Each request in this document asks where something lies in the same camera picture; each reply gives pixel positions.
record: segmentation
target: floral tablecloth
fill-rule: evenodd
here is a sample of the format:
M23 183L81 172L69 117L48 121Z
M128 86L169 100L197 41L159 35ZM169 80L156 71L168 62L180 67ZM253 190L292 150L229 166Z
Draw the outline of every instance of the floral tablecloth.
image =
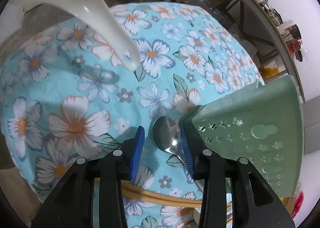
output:
M2 66L1 132L12 159L44 200L79 156L103 157L142 125L147 136L132 183L201 199L180 161L155 147L150 128L161 115L178 122L195 105L253 83L259 72L241 45L199 7L161 2L110 10L141 51L134 73L76 18L32 37ZM124 207L128 227L182 228L193 219L190 208L126 197Z

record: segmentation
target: blue tablecloth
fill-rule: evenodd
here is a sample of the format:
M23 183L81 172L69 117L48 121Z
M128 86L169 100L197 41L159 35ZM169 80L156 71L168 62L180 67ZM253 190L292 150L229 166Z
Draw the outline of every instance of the blue tablecloth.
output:
M180 161L155 147L150 128L161 115L178 122L195 105L230 94L260 74L241 45L199 7L132 3L111 11L141 51L134 73L77 18L37 34L6 60L1 131L12 159L44 200L79 156L102 157L142 125L145 146L132 183L201 199ZM96 189L95 227L98 193ZM193 219L190 208L126 197L124 207L129 227L182 228Z

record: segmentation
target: silver screw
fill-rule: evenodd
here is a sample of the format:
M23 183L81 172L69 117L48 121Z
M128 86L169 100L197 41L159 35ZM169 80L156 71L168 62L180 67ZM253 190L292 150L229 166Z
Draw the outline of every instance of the silver screw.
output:
M206 156L211 156L212 155L212 151L209 150L209 149L205 149L202 151L203 155L206 155Z
M113 151L114 156L121 156L122 155L122 150L115 150Z
M248 164L248 159L247 158L245 158L245 157L241 157L240 159L239 159L239 161L240 161L240 163L242 163L242 164Z
M77 159L77 164L82 165L85 163L85 158L79 158Z

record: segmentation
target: metal rivet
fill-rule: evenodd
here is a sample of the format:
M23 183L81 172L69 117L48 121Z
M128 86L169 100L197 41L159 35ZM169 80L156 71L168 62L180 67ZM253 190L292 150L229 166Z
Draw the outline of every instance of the metal rivet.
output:
M121 156L122 155L122 150L115 150L113 151L114 156Z
M242 164L248 164L248 159L247 158L245 158L245 157L241 157L240 159L239 159L239 161L240 161L240 163L242 163Z
M85 158L79 158L77 159L77 164L82 165L85 163Z
M211 156L212 155L212 151L209 150L209 149L205 149L202 151L203 155L206 155L206 156Z

